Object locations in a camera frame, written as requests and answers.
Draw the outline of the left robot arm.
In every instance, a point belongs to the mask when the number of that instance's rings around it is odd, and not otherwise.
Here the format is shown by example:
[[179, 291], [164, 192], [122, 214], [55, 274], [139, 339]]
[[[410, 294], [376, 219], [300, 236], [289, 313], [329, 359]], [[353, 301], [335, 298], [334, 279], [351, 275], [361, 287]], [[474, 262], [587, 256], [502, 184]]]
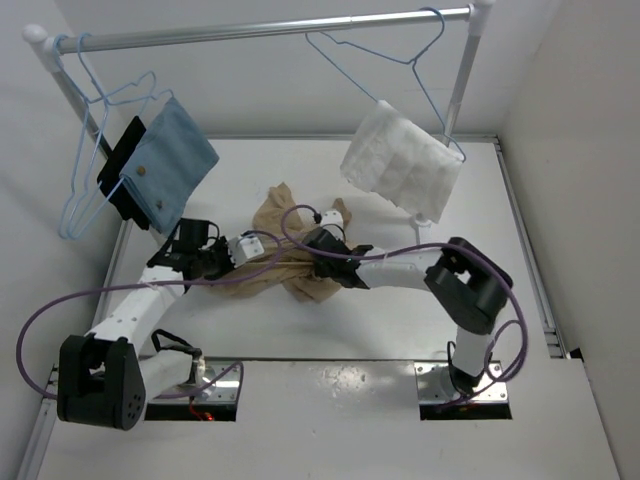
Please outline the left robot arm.
[[201, 349], [158, 324], [199, 280], [245, 263], [239, 237], [209, 234], [211, 222], [182, 219], [147, 261], [139, 281], [103, 321], [59, 351], [60, 420], [128, 431], [156, 398], [197, 398], [206, 385]]

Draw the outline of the beige t shirt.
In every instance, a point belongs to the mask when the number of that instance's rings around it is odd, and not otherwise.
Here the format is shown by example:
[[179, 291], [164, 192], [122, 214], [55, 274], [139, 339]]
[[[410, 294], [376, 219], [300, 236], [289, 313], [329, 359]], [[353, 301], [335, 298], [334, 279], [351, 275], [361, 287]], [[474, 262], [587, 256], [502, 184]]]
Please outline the beige t shirt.
[[[295, 205], [292, 192], [284, 182], [269, 189], [266, 200], [253, 216], [252, 227], [278, 237], [282, 235], [282, 215]], [[213, 286], [211, 290], [228, 298], [247, 299], [272, 287], [283, 286], [299, 302], [321, 303], [341, 290], [341, 285], [329, 278], [319, 278], [314, 273], [311, 255], [296, 249], [281, 239], [283, 253], [272, 268], [258, 276], [253, 274], [267, 268], [277, 250], [272, 240], [267, 241], [265, 254], [232, 272], [229, 278], [239, 278], [239, 283]]]

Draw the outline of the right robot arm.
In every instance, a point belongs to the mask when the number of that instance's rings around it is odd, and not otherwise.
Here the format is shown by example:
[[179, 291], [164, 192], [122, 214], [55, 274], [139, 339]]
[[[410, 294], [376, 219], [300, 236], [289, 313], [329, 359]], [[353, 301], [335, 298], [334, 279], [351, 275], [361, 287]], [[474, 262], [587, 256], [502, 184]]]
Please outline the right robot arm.
[[496, 319], [507, 303], [506, 272], [471, 243], [453, 237], [441, 250], [416, 250], [387, 256], [371, 245], [349, 248], [327, 228], [317, 227], [302, 244], [312, 250], [314, 273], [344, 288], [382, 287], [431, 293], [457, 325], [448, 344], [443, 389], [469, 397], [479, 385]]

